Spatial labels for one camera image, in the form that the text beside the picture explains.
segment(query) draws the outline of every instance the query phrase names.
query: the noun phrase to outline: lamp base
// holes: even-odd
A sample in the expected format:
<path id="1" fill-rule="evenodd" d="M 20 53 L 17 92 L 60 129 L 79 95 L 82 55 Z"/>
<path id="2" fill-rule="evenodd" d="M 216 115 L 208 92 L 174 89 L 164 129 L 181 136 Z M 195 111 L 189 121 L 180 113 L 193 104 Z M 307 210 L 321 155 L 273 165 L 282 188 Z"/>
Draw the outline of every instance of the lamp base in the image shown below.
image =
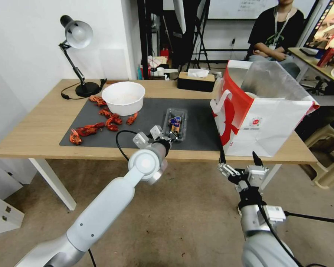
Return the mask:
<path id="1" fill-rule="evenodd" d="M 100 92 L 100 86 L 96 83 L 88 82 L 85 85 L 78 85 L 75 89 L 75 93 L 81 97 L 88 97 Z"/>

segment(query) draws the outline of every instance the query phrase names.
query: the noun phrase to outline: computer screen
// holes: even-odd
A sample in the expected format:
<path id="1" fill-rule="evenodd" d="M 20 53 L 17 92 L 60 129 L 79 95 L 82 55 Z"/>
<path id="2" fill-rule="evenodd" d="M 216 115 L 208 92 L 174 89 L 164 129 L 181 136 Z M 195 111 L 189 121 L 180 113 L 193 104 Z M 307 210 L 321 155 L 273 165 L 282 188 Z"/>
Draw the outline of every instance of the computer screen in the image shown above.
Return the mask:
<path id="1" fill-rule="evenodd" d="M 329 2 L 305 46 L 316 49 L 334 47 L 334 0 Z"/>

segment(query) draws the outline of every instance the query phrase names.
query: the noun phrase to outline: clear plastic box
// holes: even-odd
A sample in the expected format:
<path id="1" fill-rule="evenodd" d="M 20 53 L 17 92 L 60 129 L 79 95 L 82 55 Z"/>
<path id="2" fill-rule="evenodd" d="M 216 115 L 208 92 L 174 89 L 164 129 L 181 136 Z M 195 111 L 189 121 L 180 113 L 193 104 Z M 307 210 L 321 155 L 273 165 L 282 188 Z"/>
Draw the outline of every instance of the clear plastic box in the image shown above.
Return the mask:
<path id="1" fill-rule="evenodd" d="M 163 132 L 173 141 L 186 138 L 188 112 L 185 109 L 169 108 L 163 124 Z"/>

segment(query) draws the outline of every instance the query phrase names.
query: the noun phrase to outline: wooden table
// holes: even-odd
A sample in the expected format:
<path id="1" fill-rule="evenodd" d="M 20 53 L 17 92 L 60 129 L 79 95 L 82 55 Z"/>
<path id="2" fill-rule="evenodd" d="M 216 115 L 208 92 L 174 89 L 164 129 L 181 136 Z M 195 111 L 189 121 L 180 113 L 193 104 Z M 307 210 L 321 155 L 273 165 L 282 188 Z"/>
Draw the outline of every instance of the wooden table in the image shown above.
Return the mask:
<path id="1" fill-rule="evenodd" d="M 295 62 L 298 63 L 297 65 L 302 66 L 301 71 L 296 78 L 298 82 L 303 78 L 309 67 L 318 72 L 323 78 L 327 80 L 332 80 L 334 82 L 334 77 L 330 75 L 330 72 L 333 69 L 333 67 L 331 66 L 318 67 L 315 57 L 307 56 L 305 53 L 300 51 L 299 47 L 288 48 L 288 51 L 292 54 L 293 58 L 295 59 Z"/>
<path id="2" fill-rule="evenodd" d="M 74 210 L 76 202 L 63 186 L 57 175 L 45 159 L 114 159 L 125 160 L 117 148 L 99 148 L 86 146 L 60 146 L 63 135 L 82 109 L 86 99 L 66 100 L 60 91 L 77 83 L 78 80 L 61 80 L 51 92 L 20 122 L 14 130 L 0 143 L 0 157 L 29 158 L 56 194 L 70 210 Z M 212 99 L 216 92 L 196 92 L 177 89 L 176 81 L 136 81 L 146 89 L 146 98 L 182 98 Z M 74 97 L 75 86 L 65 91 Z M 127 155 L 136 149 L 125 148 Z M 186 151 L 171 150 L 169 161 L 213 161 L 217 162 L 218 151 Z M 253 162 L 252 157 L 227 156 L 227 162 Z M 310 164 L 317 162 L 306 145 L 293 133 L 274 157 L 262 158 L 265 164 L 276 164 L 270 171 L 276 172 L 282 163 Z"/>

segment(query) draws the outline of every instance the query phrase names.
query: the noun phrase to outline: person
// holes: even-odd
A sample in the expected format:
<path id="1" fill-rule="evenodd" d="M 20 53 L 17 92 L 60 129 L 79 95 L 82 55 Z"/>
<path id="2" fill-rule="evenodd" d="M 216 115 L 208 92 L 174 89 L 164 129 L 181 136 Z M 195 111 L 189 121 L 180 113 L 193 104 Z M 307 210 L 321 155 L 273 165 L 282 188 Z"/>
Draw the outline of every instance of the person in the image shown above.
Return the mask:
<path id="1" fill-rule="evenodd" d="M 292 3 L 293 0 L 278 0 L 277 6 L 260 14 L 249 37 L 246 58 L 249 61 L 278 61 L 296 78 L 300 69 L 286 51 L 296 46 L 304 28 L 304 16 Z"/>

